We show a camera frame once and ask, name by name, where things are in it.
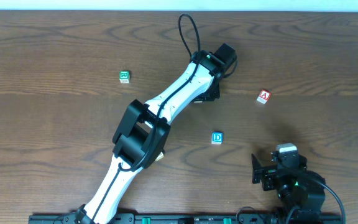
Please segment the red A letter block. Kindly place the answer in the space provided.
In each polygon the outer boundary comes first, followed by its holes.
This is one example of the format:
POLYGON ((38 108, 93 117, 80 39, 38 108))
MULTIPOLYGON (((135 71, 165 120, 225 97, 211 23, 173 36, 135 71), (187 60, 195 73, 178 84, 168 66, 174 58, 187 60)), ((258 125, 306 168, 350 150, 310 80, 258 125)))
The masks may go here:
POLYGON ((271 92, 269 92, 267 90, 261 90, 261 92, 259 93, 259 95, 257 97, 257 101, 259 103, 266 104, 266 102, 268 102, 271 95, 272 95, 271 92))

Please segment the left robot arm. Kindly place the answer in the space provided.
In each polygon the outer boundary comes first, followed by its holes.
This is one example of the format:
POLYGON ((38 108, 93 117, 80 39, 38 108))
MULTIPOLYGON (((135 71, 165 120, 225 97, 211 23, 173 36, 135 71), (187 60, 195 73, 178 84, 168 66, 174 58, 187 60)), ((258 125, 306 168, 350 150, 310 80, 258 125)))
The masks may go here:
POLYGON ((214 100, 219 82, 236 62, 236 51, 228 44, 222 44, 214 53, 200 50, 161 94, 145 103, 134 100, 112 138, 108 173, 94 197, 76 211, 74 222, 109 223, 134 177, 163 157, 172 121, 189 103, 214 100))

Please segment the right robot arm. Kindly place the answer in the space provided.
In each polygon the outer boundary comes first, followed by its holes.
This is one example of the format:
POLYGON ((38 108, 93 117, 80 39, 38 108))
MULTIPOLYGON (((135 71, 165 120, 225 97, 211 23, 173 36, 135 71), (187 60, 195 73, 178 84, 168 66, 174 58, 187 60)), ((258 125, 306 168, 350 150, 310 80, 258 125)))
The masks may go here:
POLYGON ((292 143, 279 144, 271 153, 275 165, 263 166, 252 158, 252 183, 262 184, 264 191, 276 191, 282 207, 269 223, 319 223, 325 201, 325 179, 307 169, 307 158, 292 143))

